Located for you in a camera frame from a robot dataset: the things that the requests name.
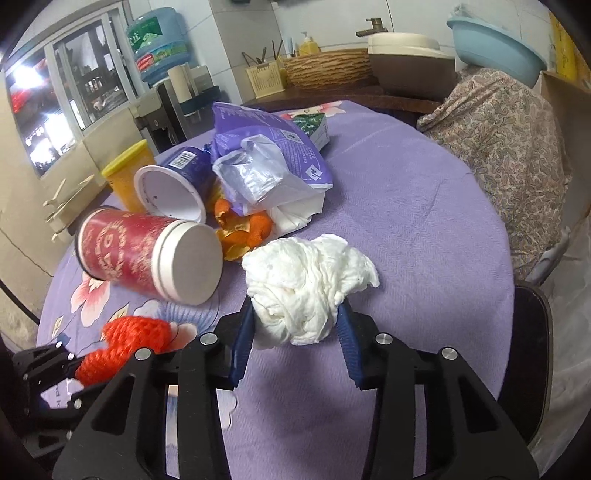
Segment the white tissue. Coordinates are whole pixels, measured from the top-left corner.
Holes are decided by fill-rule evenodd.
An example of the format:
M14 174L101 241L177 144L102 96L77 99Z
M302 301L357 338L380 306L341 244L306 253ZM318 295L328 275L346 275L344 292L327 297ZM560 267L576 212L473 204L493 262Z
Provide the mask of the white tissue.
M267 210L273 220L273 236L283 237L304 229L311 222L312 216L324 209L325 193L315 194L307 199L283 204Z
M349 294L380 286L373 261L334 234L273 240L245 254L242 269L257 349L322 342Z

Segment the window with metal frame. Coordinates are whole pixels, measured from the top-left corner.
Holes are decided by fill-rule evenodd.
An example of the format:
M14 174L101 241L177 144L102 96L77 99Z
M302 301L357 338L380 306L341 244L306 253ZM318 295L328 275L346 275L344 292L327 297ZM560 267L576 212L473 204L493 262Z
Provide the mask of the window with metal frame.
M126 35L132 20L126 1L52 1L18 36L4 78L37 177L144 92Z

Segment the paisley patterned cloth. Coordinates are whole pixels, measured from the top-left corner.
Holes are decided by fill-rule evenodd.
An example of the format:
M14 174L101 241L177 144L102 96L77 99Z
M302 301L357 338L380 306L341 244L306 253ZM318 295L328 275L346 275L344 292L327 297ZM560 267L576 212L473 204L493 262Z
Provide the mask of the paisley patterned cloth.
M551 104L501 70L468 67L417 128L470 167L505 224L514 275L525 279L561 239L571 180Z

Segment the blue water jug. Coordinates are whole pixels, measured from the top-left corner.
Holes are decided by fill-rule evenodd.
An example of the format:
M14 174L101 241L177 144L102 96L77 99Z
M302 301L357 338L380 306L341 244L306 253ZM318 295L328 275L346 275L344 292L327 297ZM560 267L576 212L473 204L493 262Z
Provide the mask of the blue water jug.
M152 10L126 28L134 63L148 86L168 76L168 71L190 61L186 31L171 7Z

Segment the yellow soap dispenser bottle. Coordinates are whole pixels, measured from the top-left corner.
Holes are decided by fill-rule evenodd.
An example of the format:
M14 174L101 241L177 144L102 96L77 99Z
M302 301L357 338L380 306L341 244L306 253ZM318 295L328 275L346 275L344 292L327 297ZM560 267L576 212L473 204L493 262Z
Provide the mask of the yellow soap dispenser bottle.
M301 35L304 36L304 39L297 49L298 56L310 56L320 54L322 52L321 48L318 46L318 43L315 42L314 38L312 38L311 35L308 35L308 33L305 31L301 33Z

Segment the green white snack packet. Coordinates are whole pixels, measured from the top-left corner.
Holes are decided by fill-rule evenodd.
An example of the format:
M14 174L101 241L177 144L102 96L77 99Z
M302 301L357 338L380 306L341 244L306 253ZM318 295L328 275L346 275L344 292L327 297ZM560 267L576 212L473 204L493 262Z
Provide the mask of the green white snack packet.
M325 113L283 113L281 117L294 122L303 130L318 151L322 151L329 144L329 128Z

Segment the orange peel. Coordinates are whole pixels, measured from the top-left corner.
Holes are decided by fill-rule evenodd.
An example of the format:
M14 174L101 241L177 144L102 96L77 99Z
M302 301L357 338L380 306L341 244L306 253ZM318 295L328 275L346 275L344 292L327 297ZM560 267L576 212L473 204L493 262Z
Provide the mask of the orange peel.
M273 231L273 220L266 212L239 216L226 199L215 202L213 213L225 261L242 259L243 255L263 245Z

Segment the brass faucet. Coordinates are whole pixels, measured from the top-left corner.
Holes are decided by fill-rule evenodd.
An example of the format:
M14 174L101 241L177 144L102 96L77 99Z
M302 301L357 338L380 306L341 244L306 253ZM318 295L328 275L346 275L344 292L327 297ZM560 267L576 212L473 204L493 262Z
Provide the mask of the brass faucet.
M363 38L377 33L388 33L389 30L384 26L383 19L380 17L373 17L367 19L370 22L370 28L356 31L356 37Z

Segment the red knitted foam net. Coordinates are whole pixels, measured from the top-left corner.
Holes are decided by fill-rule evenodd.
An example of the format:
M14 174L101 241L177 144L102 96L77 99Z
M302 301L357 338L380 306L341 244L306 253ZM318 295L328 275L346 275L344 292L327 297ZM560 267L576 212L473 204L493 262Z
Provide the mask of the red knitted foam net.
M107 323L102 334L106 347L85 355L75 372L84 387L110 381L138 349L159 354L172 341L169 323L147 317L120 317Z

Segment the red paper coffee cup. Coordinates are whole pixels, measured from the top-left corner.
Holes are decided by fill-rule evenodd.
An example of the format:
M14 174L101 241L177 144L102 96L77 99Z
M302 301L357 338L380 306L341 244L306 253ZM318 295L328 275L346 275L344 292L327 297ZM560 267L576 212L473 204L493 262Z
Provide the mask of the red paper coffee cup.
M84 272L143 295L197 306L221 279L221 242L194 221L112 207L92 211L75 236Z

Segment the beige chopstick holder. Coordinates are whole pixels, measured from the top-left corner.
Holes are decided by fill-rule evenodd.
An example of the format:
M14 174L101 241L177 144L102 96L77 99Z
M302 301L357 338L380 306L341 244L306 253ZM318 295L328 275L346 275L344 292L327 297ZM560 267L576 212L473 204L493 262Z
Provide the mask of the beige chopstick holder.
M283 92L283 79L276 61L266 62L245 69L256 99Z

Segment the light blue plastic basin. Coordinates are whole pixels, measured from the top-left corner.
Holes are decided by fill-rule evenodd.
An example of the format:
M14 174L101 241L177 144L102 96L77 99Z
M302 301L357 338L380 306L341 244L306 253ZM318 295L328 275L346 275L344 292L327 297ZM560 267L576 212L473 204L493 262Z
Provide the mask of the light blue plastic basin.
M468 65L500 70L529 88L548 68L540 54L506 29L457 15L447 20L447 26L457 56Z

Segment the white tissue under bag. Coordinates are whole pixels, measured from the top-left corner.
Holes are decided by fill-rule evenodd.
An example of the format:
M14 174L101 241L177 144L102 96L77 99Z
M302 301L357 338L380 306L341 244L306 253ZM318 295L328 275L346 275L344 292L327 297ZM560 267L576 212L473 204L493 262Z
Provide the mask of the white tissue under bag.
M304 229L311 222L312 216L324 209L325 193L315 194L307 199L283 204L267 210L273 220L273 236L283 237Z

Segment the blue yogurt cup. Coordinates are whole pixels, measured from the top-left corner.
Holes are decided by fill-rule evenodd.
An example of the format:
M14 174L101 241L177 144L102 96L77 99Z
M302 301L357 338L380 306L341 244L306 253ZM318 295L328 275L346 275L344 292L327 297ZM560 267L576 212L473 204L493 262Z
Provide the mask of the blue yogurt cup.
M204 224L205 200L214 178L211 155L185 146L162 164L141 167L134 175L134 188L148 214Z

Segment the yellow cylindrical can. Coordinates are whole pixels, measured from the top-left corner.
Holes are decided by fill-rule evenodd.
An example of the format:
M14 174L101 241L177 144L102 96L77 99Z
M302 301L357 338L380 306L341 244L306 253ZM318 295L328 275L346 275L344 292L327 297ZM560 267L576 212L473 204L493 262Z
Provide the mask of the yellow cylindrical can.
M148 142L142 139L120 153L101 170L101 175L127 211L145 212L145 207L135 190L134 177L142 167L154 164L155 159Z

